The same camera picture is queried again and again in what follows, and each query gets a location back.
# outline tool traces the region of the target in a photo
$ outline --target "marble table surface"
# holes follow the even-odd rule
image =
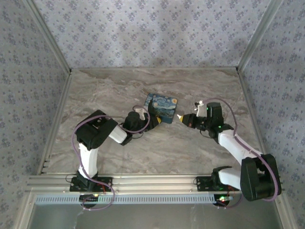
[[[100,109],[118,123],[149,92],[178,99],[176,114],[195,112],[193,103],[224,98],[233,108],[238,134],[258,148],[258,141],[236,71],[233,69],[88,69],[73,70],[61,124],[50,154],[48,173],[74,173],[79,162],[71,147],[73,128]],[[234,126],[222,104],[225,122]],[[230,153],[212,139],[188,128],[175,115],[126,146],[107,138],[99,148],[98,170],[105,174],[210,174],[219,166],[238,167]]]

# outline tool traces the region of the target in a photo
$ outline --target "starry night painting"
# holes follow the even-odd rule
[[[156,110],[156,113],[161,118],[162,122],[169,124],[172,123],[178,102],[177,99],[149,93],[144,103],[145,108],[148,107],[148,104],[151,101],[151,99],[152,99],[152,106]]]

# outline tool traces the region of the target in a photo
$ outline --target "patterned wallpaper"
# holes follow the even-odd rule
[[[300,228],[305,228],[304,61],[305,2],[284,0],[244,74]]]
[[[21,0],[0,1],[0,228],[37,171],[65,81]]]
[[[236,66],[270,0],[35,0],[71,68]]]

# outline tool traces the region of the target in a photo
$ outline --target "gray marble surface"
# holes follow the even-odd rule
[[[89,69],[73,70],[69,96],[50,154],[49,173],[73,173],[78,160],[71,134],[78,122],[97,109],[122,122],[149,92],[178,99],[176,114],[194,112],[195,101],[224,98],[236,114],[239,135],[257,148],[258,142],[235,70]],[[225,122],[234,125],[223,104]],[[107,174],[207,174],[219,166],[238,166],[237,161],[212,139],[184,126],[175,116],[172,124],[154,130],[126,146],[108,138],[100,147],[99,173]]]

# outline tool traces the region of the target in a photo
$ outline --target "wall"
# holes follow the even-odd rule
[[[0,228],[37,171],[65,73],[21,0],[0,1]]]
[[[268,152],[305,228],[305,3],[284,0],[244,72]]]
[[[236,66],[269,0],[35,0],[71,68]]]

